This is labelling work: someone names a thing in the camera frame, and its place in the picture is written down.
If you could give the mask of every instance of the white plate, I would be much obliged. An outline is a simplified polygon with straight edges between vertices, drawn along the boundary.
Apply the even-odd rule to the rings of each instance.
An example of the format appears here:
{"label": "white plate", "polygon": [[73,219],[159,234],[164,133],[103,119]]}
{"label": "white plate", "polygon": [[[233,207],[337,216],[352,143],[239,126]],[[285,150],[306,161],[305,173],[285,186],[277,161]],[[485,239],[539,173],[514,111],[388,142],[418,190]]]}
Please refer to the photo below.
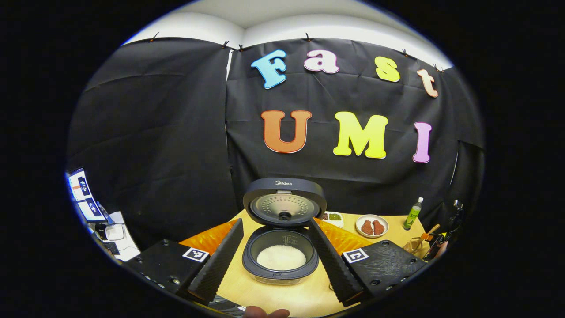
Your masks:
{"label": "white plate", "polygon": [[[382,233],[381,235],[369,235],[369,234],[367,234],[367,233],[364,233],[363,231],[361,231],[361,227],[362,227],[363,224],[365,223],[365,220],[369,220],[371,223],[372,223],[374,220],[378,220],[378,221],[383,225],[383,227],[385,228],[385,230],[383,231],[383,233]],[[368,238],[378,238],[378,237],[381,237],[381,236],[385,235],[386,232],[388,232],[388,222],[387,222],[385,219],[383,219],[382,217],[380,217],[380,216],[376,216],[376,215],[374,215],[374,214],[365,214],[364,216],[360,216],[360,217],[357,219],[357,222],[355,222],[355,228],[357,229],[357,232],[359,232],[359,233],[360,233],[362,236],[364,236],[364,237],[368,237]]]}
{"label": "white plate", "polygon": [[[322,220],[322,221],[328,222],[329,224],[333,224],[333,225],[335,225],[335,226],[337,226],[337,227],[343,228],[343,226],[344,226],[344,216],[341,215],[340,212],[326,211],[325,213],[328,214],[328,219],[327,219],[327,220]],[[339,215],[339,216],[341,217],[341,220],[339,220],[339,221],[330,220],[330,219],[329,219],[329,215],[330,215],[330,214],[337,214],[337,215]]]}

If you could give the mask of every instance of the pink letter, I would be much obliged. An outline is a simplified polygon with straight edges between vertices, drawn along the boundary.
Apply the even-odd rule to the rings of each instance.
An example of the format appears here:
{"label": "pink letter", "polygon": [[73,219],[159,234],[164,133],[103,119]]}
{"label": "pink letter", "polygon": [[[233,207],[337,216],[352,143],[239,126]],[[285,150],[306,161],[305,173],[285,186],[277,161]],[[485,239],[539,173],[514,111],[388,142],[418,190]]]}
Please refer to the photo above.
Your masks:
{"label": "pink letter", "polygon": [[426,71],[426,70],[419,70],[416,73],[422,77],[422,82],[424,83],[424,89],[428,93],[428,95],[436,98],[437,97],[437,91],[435,89],[433,89],[433,86],[432,86],[433,77],[429,76],[428,71]]}
{"label": "pink letter", "polygon": [[308,52],[310,57],[304,61],[304,67],[310,71],[324,71],[329,74],[337,73],[340,70],[337,67],[337,56],[330,51],[326,50],[314,50]]}
{"label": "pink letter", "polygon": [[414,124],[418,132],[418,146],[416,146],[416,153],[412,157],[414,162],[429,162],[428,145],[429,145],[429,132],[432,126],[428,123],[416,122]]}

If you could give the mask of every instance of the rice cooker lid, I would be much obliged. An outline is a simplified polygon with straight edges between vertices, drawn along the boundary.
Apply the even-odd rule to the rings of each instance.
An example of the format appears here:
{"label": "rice cooker lid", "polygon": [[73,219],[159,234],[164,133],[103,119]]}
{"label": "rice cooker lid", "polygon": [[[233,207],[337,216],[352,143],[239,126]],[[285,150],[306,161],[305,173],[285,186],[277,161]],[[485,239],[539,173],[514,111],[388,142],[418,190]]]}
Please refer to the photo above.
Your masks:
{"label": "rice cooker lid", "polygon": [[304,179],[258,179],[244,195],[244,207],[255,222],[277,227],[307,226],[326,206],[322,187]]}

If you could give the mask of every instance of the orange letter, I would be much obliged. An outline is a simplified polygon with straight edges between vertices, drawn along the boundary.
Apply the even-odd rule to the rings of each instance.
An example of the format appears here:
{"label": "orange letter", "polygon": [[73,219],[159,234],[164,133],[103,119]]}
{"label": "orange letter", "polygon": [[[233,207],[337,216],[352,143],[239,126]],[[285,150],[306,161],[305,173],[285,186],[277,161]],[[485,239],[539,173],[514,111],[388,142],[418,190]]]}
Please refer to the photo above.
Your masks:
{"label": "orange letter", "polygon": [[295,110],[290,116],[295,120],[294,140],[290,143],[280,138],[281,119],[285,117],[284,112],[279,110],[267,110],[261,114],[265,120],[264,140],[265,145],[274,152],[294,153],[302,149],[306,144],[306,128],[308,119],[312,113],[305,110]]}
{"label": "orange letter", "polygon": [[433,86],[432,86],[433,77],[428,75],[428,71],[419,70],[416,73],[422,77],[422,82],[424,83],[424,88],[425,88],[425,91],[428,93],[428,95],[430,95],[434,98],[437,97],[437,91],[435,89],[433,89]]}

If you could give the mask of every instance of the monitor screen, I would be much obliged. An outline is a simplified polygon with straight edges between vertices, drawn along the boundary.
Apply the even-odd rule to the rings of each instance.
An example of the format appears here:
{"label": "monitor screen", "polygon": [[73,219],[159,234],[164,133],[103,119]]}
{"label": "monitor screen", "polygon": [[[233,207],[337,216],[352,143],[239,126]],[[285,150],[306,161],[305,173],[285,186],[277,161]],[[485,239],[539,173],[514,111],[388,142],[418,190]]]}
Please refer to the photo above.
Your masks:
{"label": "monitor screen", "polygon": [[97,205],[90,187],[86,181],[86,174],[83,168],[79,168],[68,173],[69,188],[71,191],[71,200],[75,208],[79,210],[86,222],[107,222],[106,216],[102,214],[100,207]]}

